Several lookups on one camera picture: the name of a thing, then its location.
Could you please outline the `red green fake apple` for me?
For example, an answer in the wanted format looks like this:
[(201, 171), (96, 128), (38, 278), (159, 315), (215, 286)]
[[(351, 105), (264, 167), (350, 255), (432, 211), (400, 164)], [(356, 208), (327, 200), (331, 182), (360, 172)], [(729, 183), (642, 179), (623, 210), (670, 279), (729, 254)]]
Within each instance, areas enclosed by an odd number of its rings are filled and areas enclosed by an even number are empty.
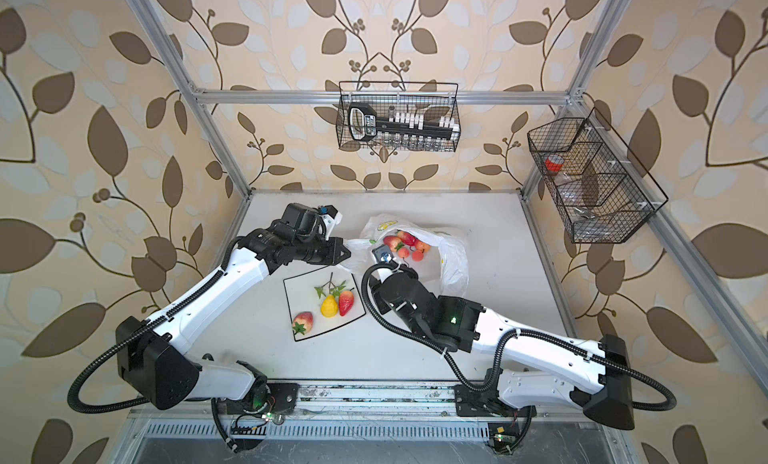
[(313, 328), (314, 316), (311, 312), (301, 312), (292, 321), (292, 333), (294, 337), (306, 336)]

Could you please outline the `red fake strawberry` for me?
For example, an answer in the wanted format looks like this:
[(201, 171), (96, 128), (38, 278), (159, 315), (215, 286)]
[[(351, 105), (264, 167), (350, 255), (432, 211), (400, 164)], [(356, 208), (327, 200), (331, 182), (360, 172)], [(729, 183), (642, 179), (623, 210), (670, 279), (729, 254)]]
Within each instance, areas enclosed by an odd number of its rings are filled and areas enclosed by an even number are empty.
[(352, 309), (355, 303), (355, 295), (352, 290), (346, 290), (343, 291), (339, 295), (338, 299), (338, 312), (339, 315), (344, 317), (346, 316)]

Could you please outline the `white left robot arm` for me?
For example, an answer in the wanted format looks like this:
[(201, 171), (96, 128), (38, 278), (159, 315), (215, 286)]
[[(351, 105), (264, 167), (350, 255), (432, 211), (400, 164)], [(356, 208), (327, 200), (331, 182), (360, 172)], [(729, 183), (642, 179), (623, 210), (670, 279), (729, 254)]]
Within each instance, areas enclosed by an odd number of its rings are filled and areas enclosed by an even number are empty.
[[(167, 410), (189, 400), (244, 399), (260, 372), (244, 361), (194, 359), (190, 349), (240, 296), (281, 267), (294, 261), (327, 267), (349, 259), (343, 239), (332, 234), (342, 219), (332, 205), (291, 203), (268, 228), (235, 237), (222, 262), (179, 299), (143, 321), (128, 318), (118, 326), (116, 344), (75, 378), (68, 406), (81, 414), (103, 414), (144, 404)], [(80, 392), (85, 383), (111, 358), (137, 397), (109, 404), (84, 402)]]

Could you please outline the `yellow fake lemon with leaves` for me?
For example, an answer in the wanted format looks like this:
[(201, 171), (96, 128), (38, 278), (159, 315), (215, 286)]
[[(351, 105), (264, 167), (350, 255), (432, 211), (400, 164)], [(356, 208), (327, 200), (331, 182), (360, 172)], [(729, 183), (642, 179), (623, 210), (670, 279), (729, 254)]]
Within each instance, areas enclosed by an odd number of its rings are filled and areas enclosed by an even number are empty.
[(334, 274), (331, 273), (327, 281), (319, 286), (315, 286), (314, 290), (317, 296), (321, 299), (320, 313), (325, 318), (332, 318), (339, 314), (338, 312), (338, 299), (339, 295), (347, 289), (347, 281), (342, 280), (339, 283), (334, 281)]

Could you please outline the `white plastic bag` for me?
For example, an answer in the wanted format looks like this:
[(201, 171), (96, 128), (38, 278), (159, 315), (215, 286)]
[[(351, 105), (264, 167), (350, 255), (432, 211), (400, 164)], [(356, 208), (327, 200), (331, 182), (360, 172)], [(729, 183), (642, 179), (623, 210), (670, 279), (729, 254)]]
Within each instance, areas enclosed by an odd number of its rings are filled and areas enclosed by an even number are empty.
[(345, 243), (351, 257), (341, 267), (360, 277), (383, 247), (398, 264), (414, 269), (437, 295), (465, 295), (469, 286), (468, 239), (455, 228), (424, 228), (390, 214), (370, 218), (358, 239)]

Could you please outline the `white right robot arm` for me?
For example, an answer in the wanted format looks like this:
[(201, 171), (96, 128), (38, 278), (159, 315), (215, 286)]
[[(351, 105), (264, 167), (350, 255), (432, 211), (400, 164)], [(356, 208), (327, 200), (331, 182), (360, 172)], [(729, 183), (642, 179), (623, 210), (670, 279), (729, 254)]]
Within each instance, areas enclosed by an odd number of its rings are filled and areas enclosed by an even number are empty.
[(394, 263), (368, 268), (359, 295), (388, 332), (436, 352), (482, 402), (522, 409), (562, 402), (604, 426), (632, 430), (635, 411), (667, 412), (674, 393), (633, 369), (612, 334), (578, 340), (517, 323), (480, 303), (436, 296)]

